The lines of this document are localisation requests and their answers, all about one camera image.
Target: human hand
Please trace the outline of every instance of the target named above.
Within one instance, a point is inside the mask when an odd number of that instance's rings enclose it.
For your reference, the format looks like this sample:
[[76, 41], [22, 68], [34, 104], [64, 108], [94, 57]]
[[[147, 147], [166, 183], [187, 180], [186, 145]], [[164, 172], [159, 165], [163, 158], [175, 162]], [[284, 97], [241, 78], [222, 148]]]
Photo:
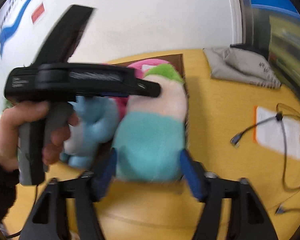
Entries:
[[[17, 146], [19, 126], [25, 122], [43, 119], [49, 111], [49, 103], [22, 102], [3, 111], [0, 119], [0, 165], [7, 172], [18, 169]], [[76, 126], [79, 119], [75, 113], [68, 119], [68, 124]], [[46, 165], [56, 163], [63, 150], [63, 142], [70, 138], [69, 125], [60, 127], [51, 133], [51, 143], [42, 149], [42, 161]]]

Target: yellow table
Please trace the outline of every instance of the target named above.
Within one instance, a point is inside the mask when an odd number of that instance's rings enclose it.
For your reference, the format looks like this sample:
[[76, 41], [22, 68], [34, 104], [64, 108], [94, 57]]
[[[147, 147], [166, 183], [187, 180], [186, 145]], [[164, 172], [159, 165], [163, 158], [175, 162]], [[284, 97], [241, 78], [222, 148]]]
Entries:
[[[278, 102], [300, 112], [300, 103], [285, 86], [271, 90], [253, 85], [210, 79], [210, 68], [201, 49], [147, 53], [113, 60], [115, 64], [168, 54], [183, 54], [189, 92], [188, 148], [195, 160], [204, 163], [225, 179], [249, 178], [264, 203], [280, 240], [289, 239], [300, 225], [300, 213], [274, 216], [277, 205], [285, 200], [286, 208], [300, 208], [300, 192], [282, 189], [283, 155], [252, 141], [252, 133], [235, 149], [229, 140], [253, 122], [253, 107], [275, 110]], [[75, 178], [80, 171], [58, 163], [48, 177]], [[289, 158], [287, 182], [300, 185], [300, 161]], [[32, 187], [18, 185], [18, 198], [5, 222], [11, 233], [21, 229], [31, 208]], [[229, 200], [224, 211], [218, 238], [224, 239], [229, 220]], [[106, 239], [191, 239], [202, 204], [191, 196], [186, 183], [151, 185], [114, 181], [109, 194], [96, 204]], [[68, 202], [70, 227], [76, 230], [73, 202]]]

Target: plush toy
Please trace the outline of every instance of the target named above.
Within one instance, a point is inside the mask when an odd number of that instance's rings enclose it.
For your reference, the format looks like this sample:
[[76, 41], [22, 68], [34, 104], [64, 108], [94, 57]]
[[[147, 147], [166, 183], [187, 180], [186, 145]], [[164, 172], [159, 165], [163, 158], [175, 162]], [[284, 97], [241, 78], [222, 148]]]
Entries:
[[106, 97], [77, 97], [73, 105], [80, 124], [70, 127], [71, 138], [65, 141], [60, 160], [74, 168], [89, 169], [99, 144], [109, 141], [118, 127], [118, 107]]
[[148, 70], [144, 80], [157, 82], [158, 98], [130, 96], [127, 114], [114, 136], [117, 177], [165, 182], [180, 178], [179, 154], [185, 148], [187, 98], [183, 79], [170, 64]]
[[[136, 78], [142, 79], [144, 74], [153, 67], [160, 65], [160, 64], [169, 64], [170, 62], [163, 60], [163, 59], [157, 59], [157, 58], [149, 58], [140, 60], [137, 62], [134, 62], [128, 66], [128, 68], [134, 68], [135, 69], [135, 76]], [[122, 97], [115, 97], [114, 100], [117, 103], [119, 114], [120, 114], [120, 120], [125, 116], [126, 114], [126, 107], [128, 103], [128, 98], [122, 98]]]

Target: white paper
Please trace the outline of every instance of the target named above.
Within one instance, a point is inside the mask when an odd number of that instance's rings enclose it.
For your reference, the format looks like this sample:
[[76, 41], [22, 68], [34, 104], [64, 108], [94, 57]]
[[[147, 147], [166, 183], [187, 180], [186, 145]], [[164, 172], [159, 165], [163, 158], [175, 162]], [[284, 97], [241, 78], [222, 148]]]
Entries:
[[[276, 112], [258, 106], [256, 121], [260, 122], [275, 115]], [[300, 160], [300, 122], [285, 116], [283, 117], [282, 122], [287, 137], [288, 156]], [[276, 119], [256, 127], [256, 140], [258, 144], [284, 154], [282, 127], [280, 122]]]

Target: black cable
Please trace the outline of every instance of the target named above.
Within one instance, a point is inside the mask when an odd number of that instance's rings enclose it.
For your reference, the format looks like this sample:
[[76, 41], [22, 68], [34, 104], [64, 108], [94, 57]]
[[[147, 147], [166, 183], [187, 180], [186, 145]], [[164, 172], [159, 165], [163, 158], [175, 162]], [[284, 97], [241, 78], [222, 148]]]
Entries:
[[288, 212], [300, 212], [300, 208], [289, 208], [285, 209], [282, 204], [279, 205], [279, 207], [275, 211], [275, 215], [281, 215]]
[[244, 129], [242, 132], [237, 133], [237, 134], [231, 139], [230, 143], [231, 143], [233, 146], [237, 146], [237, 144], [238, 144], [238, 142], [240, 141], [241, 137], [242, 137], [247, 131], [249, 131], [249, 130], [255, 128], [255, 127], [258, 126], [259, 124], [263, 124], [263, 123], [268, 122], [268, 121], [270, 121], [270, 120], [273, 120], [273, 119], [275, 119], [275, 118], [276, 118], [275, 116], [272, 116], [272, 117], [269, 117], [269, 118], [267, 118], [267, 119], [264, 119], [264, 120], [262, 120], [262, 121], [260, 121], [260, 122], [257, 122], [257, 123], [255, 123], [254, 125], [251, 125], [251, 126], [247, 127], [247, 128]]
[[[280, 111], [279, 107], [284, 108], [286, 110], [289, 110], [291, 112], [295, 112], [296, 114], [282, 114], [282, 111]], [[286, 135], [286, 131], [284, 128], [284, 124], [282, 122], [282, 118], [284, 116], [289, 116], [289, 117], [293, 117], [296, 118], [300, 121], [300, 113], [298, 111], [296, 111], [295, 109], [293, 109], [290, 106], [287, 106], [285, 104], [282, 103], [278, 103], [276, 106], [276, 116], [267, 118], [265, 120], [262, 120], [254, 125], [249, 126], [248, 128], [246, 128], [245, 130], [243, 130], [242, 132], [236, 134], [232, 139], [231, 139], [231, 144], [236, 146], [239, 142], [239, 140], [241, 139], [241, 137], [243, 136], [243, 134], [245, 134], [247, 131], [253, 129], [254, 127], [258, 126], [259, 124], [268, 122], [270, 120], [276, 119], [278, 122], [281, 123], [281, 127], [282, 127], [282, 133], [283, 133], [283, 143], [284, 143], [284, 165], [283, 165], [283, 173], [282, 173], [282, 186], [283, 189], [287, 192], [292, 192], [292, 191], [299, 191], [300, 190], [300, 186], [299, 187], [295, 187], [295, 188], [291, 188], [287, 185], [286, 183], [286, 172], [287, 172], [287, 162], [288, 162], [288, 146], [287, 146], [287, 135]]]
[[[36, 200], [37, 200], [37, 197], [38, 197], [38, 185], [35, 187], [34, 201], [33, 201], [33, 205], [32, 205], [32, 208], [31, 208], [30, 212], [32, 211], [32, 209], [33, 209], [33, 207], [34, 207], [34, 205], [35, 205], [35, 202], [36, 202]], [[21, 231], [22, 231], [22, 229], [21, 229], [19, 232], [13, 234], [13, 235], [7, 236], [6, 238], [7, 238], [7, 239], [11, 239], [11, 238], [20, 236]]]

